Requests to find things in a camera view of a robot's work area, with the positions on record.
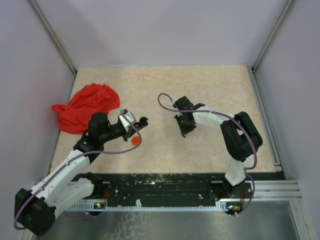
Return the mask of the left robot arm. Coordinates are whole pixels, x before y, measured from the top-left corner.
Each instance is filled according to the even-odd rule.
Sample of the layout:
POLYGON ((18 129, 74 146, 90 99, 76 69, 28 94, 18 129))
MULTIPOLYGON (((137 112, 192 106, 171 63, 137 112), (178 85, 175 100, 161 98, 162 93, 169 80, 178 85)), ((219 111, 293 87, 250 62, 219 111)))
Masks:
POLYGON ((104 192, 102 180, 88 172, 77 181, 73 179, 99 155, 105 155, 105 143, 122 138, 127 141, 148 126, 148 118, 136 120, 132 112, 121 110, 117 122, 110 124, 104 112, 91 116, 80 140, 59 166, 31 189, 20 189, 14 200, 13 227, 28 229, 37 236, 47 233, 56 219, 69 207, 86 197, 95 199, 104 192))

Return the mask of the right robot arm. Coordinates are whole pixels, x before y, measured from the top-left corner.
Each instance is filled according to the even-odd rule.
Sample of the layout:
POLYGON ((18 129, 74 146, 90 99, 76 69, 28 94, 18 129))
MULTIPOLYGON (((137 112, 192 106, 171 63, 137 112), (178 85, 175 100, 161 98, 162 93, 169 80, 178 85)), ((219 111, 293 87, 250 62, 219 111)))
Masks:
POLYGON ((173 107, 179 111, 174 118, 185 137, 197 125, 205 125, 221 130, 226 149, 230 155, 228 170, 224 175, 226 183, 223 192, 229 198, 235 198, 241 192, 241 183, 246 178, 245 169, 257 155, 263 144, 262 137, 250 116, 241 111, 234 115, 219 113, 203 103, 194 105, 183 96, 174 102, 173 107))

